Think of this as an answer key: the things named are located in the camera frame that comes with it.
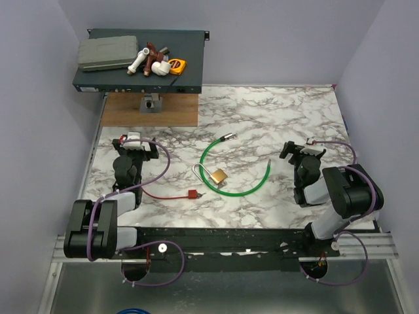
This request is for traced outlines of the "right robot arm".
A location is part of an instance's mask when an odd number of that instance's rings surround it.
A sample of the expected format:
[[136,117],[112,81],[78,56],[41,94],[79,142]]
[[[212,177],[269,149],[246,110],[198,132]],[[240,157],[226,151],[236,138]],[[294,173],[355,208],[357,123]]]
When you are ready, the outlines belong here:
[[352,222],[362,219],[384,206],[384,195],[364,168],[357,163],[321,169],[326,150],[284,144],[280,158],[290,156],[294,167],[294,199],[300,207],[313,207],[331,201],[320,218],[308,223],[301,240],[302,251],[316,256],[330,240]]

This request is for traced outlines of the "green cable lock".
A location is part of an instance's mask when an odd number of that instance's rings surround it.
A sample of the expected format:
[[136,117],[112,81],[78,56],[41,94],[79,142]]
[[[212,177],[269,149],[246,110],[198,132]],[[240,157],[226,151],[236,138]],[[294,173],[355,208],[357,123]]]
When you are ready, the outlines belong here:
[[[211,144],[209,144],[208,146],[207,146],[207,148],[203,151],[203,153],[202,153],[202,155],[201,155],[201,157],[200,157],[200,161],[199,161],[199,163],[201,163],[202,165],[203,165],[203,162],[204,162],[204,159],[205,159],[205,157],[206,157],[206,155],[209,153],[209,151],[215,146],[215,145],[217,145],[217,144],[219,144],[219,143],[222,143],[222,142],[225,142],[225,141],[230,141],[230,140],[232,140],[232,139],[229,139],[229,137],[230,137],[230,134],[231,133],[228,133],[228,134],[226,134],[226,135],[223,135],[223,136],[221,136],[220,138],[218,138],[217,140],[215,140],[214,142],[212,142]],[[213,192],[215,192],[215,193],[217,193],[217,194],[219,194],[219,195],[222,195],[222,196],[227,196],[227,197],[237,197],[237,198],[239,198],[239,197],[244,197],[244,196],[248,196],[248,195],[250,195],[250,194],[252,194],[252,193],[254,193],[254,192],[256,192],[256,191],[258,191],[264,184],[265,184],[265,182],[267,181],[267,179],[268,179],[268,176],[269,176],[269,174],[270,174],[270,170],[271,170],[271,160],[268,160],[268,162],[267,162],[267,165],[266,165],[266,171],[265,171],[265,174],[264,174],[264,177],[262,178],[262,180],[261,180],[261,182],[258,184],[258,185],[256,185],[255,187],[253,187],[253,188],[251,188],[250,190],[247,190],[247,191],[245,191],[245,192],[239,192],[239,193],[230,193],[230,192],[225,192],[225,191],[222,191],[222,190],[220,190],[220,189],[218,189],[218,188],[216,188],[216,187],[214,187],[206,178],[205,178],[205,176],[204,176],[204,171],[202,171],[202,170],[199,170],[199,168],[197,167],[196,168],[196,170],[197,170],[197,172],[198,172],[198,174],[200,174],[201,176],[202,176],[202,178],[203,178],[203,183],[210,189],[210,190],[212,190]]]

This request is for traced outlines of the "brass padlock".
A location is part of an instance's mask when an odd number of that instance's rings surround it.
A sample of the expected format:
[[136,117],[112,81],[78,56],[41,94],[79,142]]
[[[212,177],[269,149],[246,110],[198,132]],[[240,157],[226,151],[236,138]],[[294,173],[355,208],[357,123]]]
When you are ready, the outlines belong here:
[[205,173],[207,173],[210,177],[210,179],[216,184],[216,185],[220,185],[223,184],[224,181],[227,179],[228,175],[222,170],[222,169],[218,169],[217,171],[214,172],[210,172],[209,170],[206,169],[205,166],[203,166],[201,163],[195,163],[192,166],[192,172],[199,178],[199,180],[201,182],[203,182],[203,178],[200,174],[198,174],[196,168],[199,168],[199,170],[204,171]]

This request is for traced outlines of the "red cable lock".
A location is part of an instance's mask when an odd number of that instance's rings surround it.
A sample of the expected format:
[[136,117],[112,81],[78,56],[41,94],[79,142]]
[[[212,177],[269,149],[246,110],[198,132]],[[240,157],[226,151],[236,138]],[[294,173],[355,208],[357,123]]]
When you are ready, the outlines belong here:
[[183,196],[156,196],[150,192],[147,192],[146,190],[142,190],[142,192],[151,198],[154,198],[156,200],[197,200],[197,193],[199,193],[197,190],[188,190],[186,195]]

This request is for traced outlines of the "white elbow fitting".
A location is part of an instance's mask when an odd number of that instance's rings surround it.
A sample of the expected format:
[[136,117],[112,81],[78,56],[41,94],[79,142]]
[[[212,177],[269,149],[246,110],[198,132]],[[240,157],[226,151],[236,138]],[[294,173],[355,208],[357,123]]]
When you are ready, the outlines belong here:
[[151,66],[151,71],[158,76],[166,76],[170,73],[171,64],[166,61],[155,61]]

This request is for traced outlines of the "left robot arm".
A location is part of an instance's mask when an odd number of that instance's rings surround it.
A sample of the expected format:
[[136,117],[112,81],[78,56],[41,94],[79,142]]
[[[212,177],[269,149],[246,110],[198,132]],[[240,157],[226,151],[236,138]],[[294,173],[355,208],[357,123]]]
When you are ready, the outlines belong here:
[[123,135],[112,141],[118,157],[113,162],[115,183],[112,192],[92,200],[76,200],[73,204],[64,239],[67,258],[112,258],[123,250],[130,258],[139,258],[145,242],[134,227],[119,227],[121,214],[137,209],[142,198],[142,167],[144,162],[159,158],[156,139],[149,148]]

